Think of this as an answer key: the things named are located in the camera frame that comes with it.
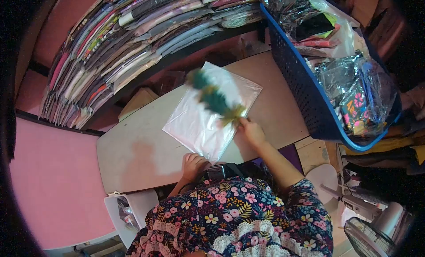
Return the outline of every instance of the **stack of clothes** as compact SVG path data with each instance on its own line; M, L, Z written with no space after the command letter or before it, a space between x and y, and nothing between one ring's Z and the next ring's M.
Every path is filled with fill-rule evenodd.
M39 117L80 129L161 58L261 19L258 0L97 0L54 59Z
M325 0L261 0L304 57L354 142L384 131L397 88L351 17Z

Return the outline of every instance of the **person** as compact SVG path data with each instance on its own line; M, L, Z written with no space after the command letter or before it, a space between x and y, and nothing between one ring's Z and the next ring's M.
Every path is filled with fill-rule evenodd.
M257 123L240 123L277 188L270 179L236 176L190 190L209 162L186 154L181 180L147 214L127 256L332 256L331 219L311 182L267 142Z

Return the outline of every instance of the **pink wall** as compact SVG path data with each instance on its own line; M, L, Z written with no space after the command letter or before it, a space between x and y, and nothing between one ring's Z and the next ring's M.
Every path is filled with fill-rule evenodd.
M12 184L42 249L79 244L115 231L103 202L96 140L17 119Z

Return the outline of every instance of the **table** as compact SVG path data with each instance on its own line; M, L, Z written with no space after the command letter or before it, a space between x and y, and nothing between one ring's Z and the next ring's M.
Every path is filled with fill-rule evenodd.
M309 136L301 112L271 52L225 67L263 90L248 116L258 122L267 140L282 148ZM189 150L162 131L187 90L180 86L139 109L97 140L97 157L107 193L145 190L177 182L182 156ZM220 161L240 164L257 158L243 135L236 133Z

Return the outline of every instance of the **feather duster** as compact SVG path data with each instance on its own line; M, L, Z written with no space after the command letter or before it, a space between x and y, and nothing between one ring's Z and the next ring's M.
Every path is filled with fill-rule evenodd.
M194 89L200 90L199 102L205 104L205 109L222 116L223 127L229 123L239 125L239 118L246 108L241 104L229 107L225 96L219 92L218 86L210 83L202 69L189 72L186 80Z

